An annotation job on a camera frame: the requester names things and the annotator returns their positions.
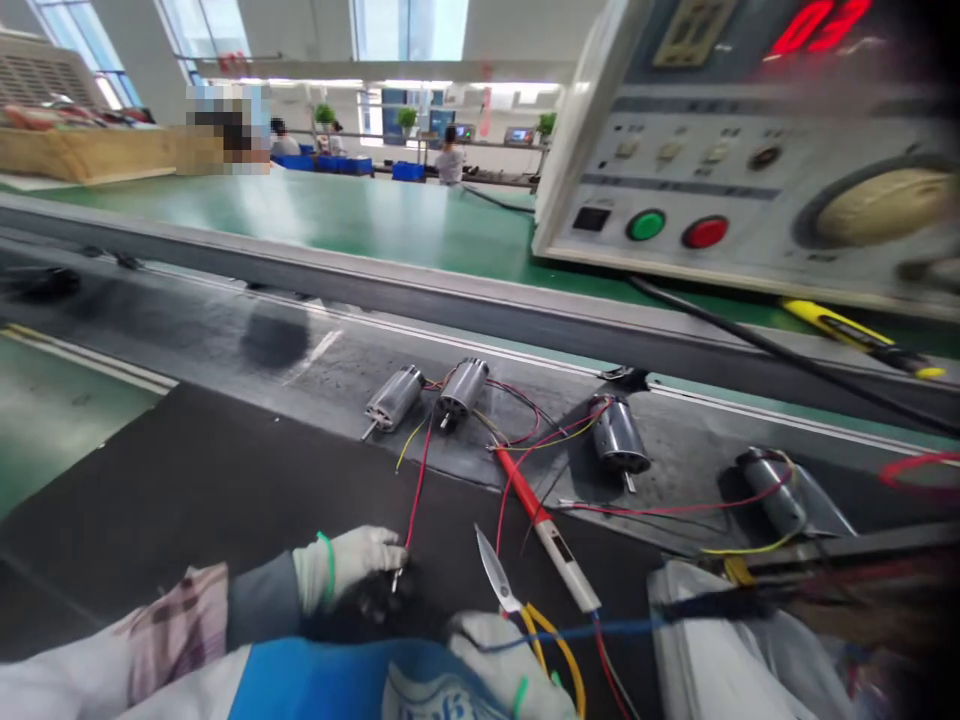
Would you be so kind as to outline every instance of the gloved hand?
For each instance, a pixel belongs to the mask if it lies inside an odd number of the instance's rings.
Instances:
[[[330,592],[330,603],[324,610],[332,610],[344,593],[378,570],[397,570],[407,562],[407,550],[397,545],[400,537],[386,528],[364,525],[330,541],[333,550],[334,577],[330,578],[330,554],[327,543],[321,539],[305,548],[293,551],[293,566],[297,571],[300,607],[308,617]]]
[[[576,717],[570,696],[553,684],[526,643],[509,650],[484,653],[478,649],[519,640],[520,630],[509,620],[494,613],[464,612],[451,621],[453,635],[447,645],[450,652],[473,670],[509,712],[517,702],[520,684],[526,678],[527,690],[514,717],[520,720]]]

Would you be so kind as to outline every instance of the yellow screwdriver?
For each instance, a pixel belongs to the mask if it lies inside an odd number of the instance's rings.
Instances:
[[[830,337],[852,345],[860,352],[879,360],[897,370],[913,375],[920,380],[932,380],[946,374],[946,370],[933,365],[923,355],[904,350],[893,340],[870,330],[849,318],[838,315],[809,300],[783,298],[780,304],[785,310],[813,325]]]

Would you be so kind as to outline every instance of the blue apron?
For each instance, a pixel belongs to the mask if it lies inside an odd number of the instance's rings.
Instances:
[[[480,678],[442,645],[389,640],[255,645],[229,720],[503,720]]]

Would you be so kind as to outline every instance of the black conveyor belt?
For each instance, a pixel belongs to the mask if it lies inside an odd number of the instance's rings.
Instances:
[[[309,543],[318,529],[337,535],[382,524],[402,535],[419,464],[405,462],[397,476],[395,463],[378,448],[180,385],[0,526],[0,658],[88,634],[94,625],[82,613],[116,620],[156,598],[188,565],[225,560],[231,573],[242,572]],[[496,610],[473,523],[492,539],[499,501],[487,489],[428,472],[412,552],[419,592],[434,606]],[[556,521],[603,599],[604,617],[646,616],[646,576],[660,565],[659,552],[595,524]],[[583,624],[535,538],[517,558],[526,526],[512,500],[503,543],[515,592],[560,627]],[[55,592],[64,598],[54,601]],[[588,715],[615,717],[595,644],[572,647]],[[662,717],[650,638],[610,637],[608,649],[641,715]],[[565,670],[557,659],[551,665]]]

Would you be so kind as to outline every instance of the plaid sleeve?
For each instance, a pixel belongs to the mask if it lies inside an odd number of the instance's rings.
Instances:
[[[170,592],[118,625],[131,654],[130,705],[224,656],[227,579],[226,563],[190,568]]]

